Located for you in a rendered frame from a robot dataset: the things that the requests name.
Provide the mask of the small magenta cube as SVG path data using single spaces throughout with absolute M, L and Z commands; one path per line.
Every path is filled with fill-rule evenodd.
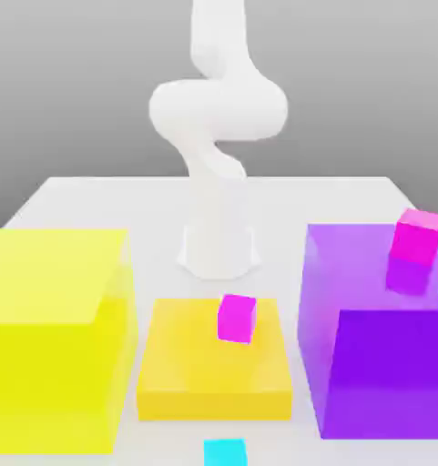
M 257 319 L 257 299 L 244 295 L 223 296 L 217 314 L 217 336 L 221 340 L 250 344 Z
M 389 251 L 386 288 L 421 296 L 438 253 L 438 213 L 407 208 L 395 224 Z

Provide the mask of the small cyan cube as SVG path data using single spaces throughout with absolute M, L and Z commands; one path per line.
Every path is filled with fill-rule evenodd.
M 248 466 L 244 439 L 204 440 L 204 466 Z

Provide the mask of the large orange box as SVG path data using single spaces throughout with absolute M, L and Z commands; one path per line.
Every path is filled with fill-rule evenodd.
M 137 387 L 140 420 L 289 420 L 290 367 L 274 299 L 251 343 L 217 336 L 217 299 L 157 299 Z

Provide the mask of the large yellow box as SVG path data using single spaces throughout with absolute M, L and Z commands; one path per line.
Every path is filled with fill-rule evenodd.
M 0 228 L 0 454 L 109 454 L 138 344 L 128 234 Z

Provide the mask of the large purple box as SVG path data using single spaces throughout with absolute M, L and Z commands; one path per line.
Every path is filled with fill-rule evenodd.
M 311 224 L 297 335 L 324 439 L 438 440 L 438 252 L 390 256 L 391 224 Z

